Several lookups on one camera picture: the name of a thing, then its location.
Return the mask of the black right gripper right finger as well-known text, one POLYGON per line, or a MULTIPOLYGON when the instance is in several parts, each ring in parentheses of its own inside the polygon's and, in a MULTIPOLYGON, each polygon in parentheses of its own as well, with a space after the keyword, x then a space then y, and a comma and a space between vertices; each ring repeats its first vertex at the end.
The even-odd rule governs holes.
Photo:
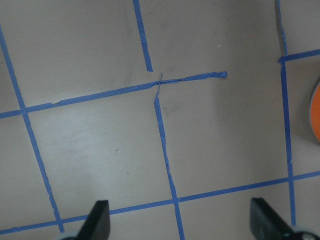
POLYGON ((261 197, 250 200, 250 231, 256 240, 297 240, 293 229, 261 197))

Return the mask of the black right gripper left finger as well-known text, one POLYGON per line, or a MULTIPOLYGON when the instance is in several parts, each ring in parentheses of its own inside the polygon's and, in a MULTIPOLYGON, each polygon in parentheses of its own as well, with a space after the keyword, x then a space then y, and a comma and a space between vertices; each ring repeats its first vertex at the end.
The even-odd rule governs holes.
POLYGON ((111 232, 110 210, 108 200, 95 202, 83 226, 78 232, 77 240, 107 240, 111 232))

